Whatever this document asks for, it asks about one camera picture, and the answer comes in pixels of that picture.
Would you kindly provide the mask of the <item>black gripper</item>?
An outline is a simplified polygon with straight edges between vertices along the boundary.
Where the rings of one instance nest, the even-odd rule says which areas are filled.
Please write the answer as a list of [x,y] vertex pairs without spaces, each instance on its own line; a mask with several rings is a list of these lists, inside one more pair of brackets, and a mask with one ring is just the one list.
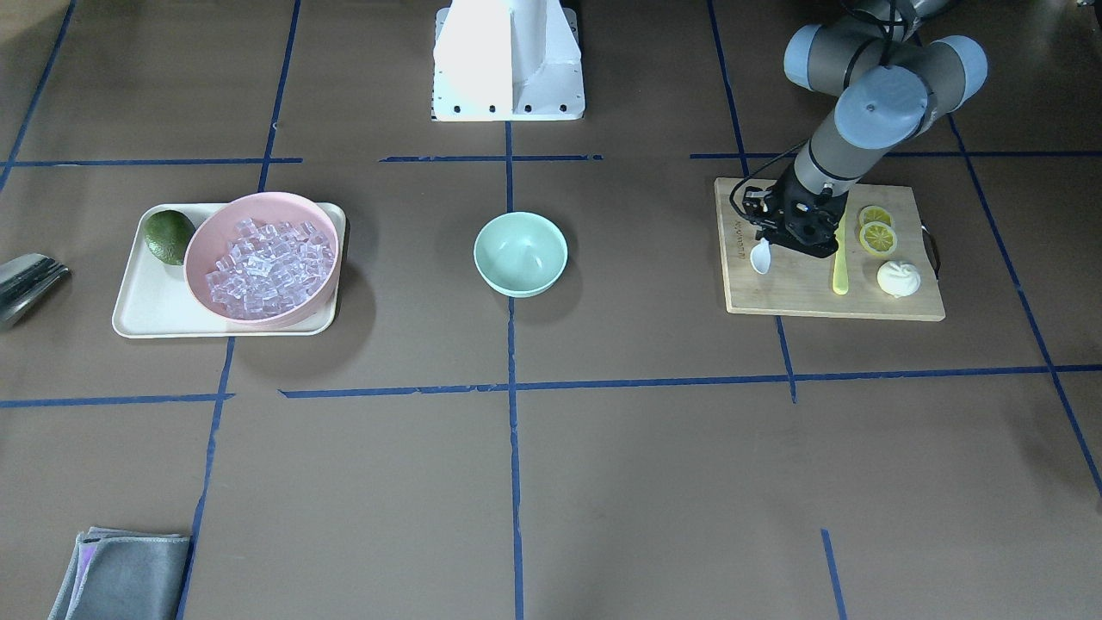
[[787,168],[768,189],[749,187],[741,193],[741,216],[757,228],[755,240],[815,258],[838,251],[845,207],[846,193],[835,192],[830,183],[807,189],[795,168]]

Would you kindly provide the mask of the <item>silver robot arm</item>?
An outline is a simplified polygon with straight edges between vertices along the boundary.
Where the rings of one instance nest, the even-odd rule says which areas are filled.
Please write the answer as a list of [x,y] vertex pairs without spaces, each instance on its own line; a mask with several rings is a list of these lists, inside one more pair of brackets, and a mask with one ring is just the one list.
[[951,1],[857,1],[831,25],[799,28],[784,48],[789,81],[838,102],[766,189],[741,182],[728,200],[756,240],[815,258],[841,247],[849,194],[896,146],[921,135],[987,81],[976,40],[912,36]]

